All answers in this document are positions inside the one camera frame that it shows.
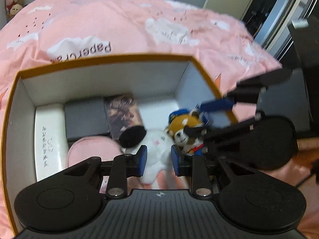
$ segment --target white box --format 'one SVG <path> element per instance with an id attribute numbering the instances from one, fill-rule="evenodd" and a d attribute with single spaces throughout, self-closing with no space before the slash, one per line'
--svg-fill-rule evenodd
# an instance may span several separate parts
<path id="1" fill-rule="evenodd" d="M 68 151 L 63 104 L 55 103 L 37 107 L 34 125 L 34 160 L 37 181 L 65 169 Z"/>
<path id="2" fill-rule="evenodd" d="M 1 145 L 4 199 L 15 234 L 22 230 L 13 208 L 15 197 L 36 182 L 36 107 L 123 93 L 136 97 L 147 129 L 164 129 L 171 112 L 221 97 L 207 72 L 191 56 L 114 55 L 20 71 L 9 96 Z M 237 121 L 232 112 L 213 113 L 211 119 L 215 126 Z"/>

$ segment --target gray box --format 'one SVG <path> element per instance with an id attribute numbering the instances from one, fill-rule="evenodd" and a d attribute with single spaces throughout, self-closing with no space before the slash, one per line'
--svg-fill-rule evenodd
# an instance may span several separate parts
<path id="1" fill-rule="evenodd" d="M 65 128 L 68 142 L 87 136 L 109 136 L 104 98 L 89 98 L 65 104 Z"/>

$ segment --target black ear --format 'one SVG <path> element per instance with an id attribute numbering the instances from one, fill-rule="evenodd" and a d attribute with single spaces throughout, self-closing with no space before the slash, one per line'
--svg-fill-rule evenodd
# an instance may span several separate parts
<path id="1" fill-rule="evenodd" d="M 133 126 L 124 130 L 119 137 L 119 144 L 123 148 L 137 146 L 146 136 L 146 129 L 143 126 Z"/>

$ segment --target cardboard box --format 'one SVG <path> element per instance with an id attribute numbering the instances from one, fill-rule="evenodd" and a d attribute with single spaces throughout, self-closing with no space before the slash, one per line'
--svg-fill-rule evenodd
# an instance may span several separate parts
<path id="1" fill-rule="evenodd" d="M 131 93 L 146 129 L 164 129 L 179 108 L 221 95 L 203 67 L 191 56 L 115 55 L 67 61 L 20 71 L 10 92 L 1 145 L 1 174 L 9 219 L 22 230 L 14 211 L 16 195 L 36 182 L 35 109 L 70 100 Z M 210 116 L 217 126 L 236 122 L 232 112 Z"/>

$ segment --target bed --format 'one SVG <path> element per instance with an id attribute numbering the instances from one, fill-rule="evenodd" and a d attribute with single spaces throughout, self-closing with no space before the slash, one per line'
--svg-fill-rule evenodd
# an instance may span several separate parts
<path id="1" fill-rule="evenodd" d="M 192 55 L 222 94 L 240 79 L 280 68 L 238 20 L 174 0 L 35 0 L 0 31 L 0 41 L 2 120 L 17 71 L 55 62 L 114 54 Z M 254 112 L 249 105 L 234 108 L 239 121 Z M 0 238 L 7 239 L 13 234 L 3 195 L 0 199 Z"/>

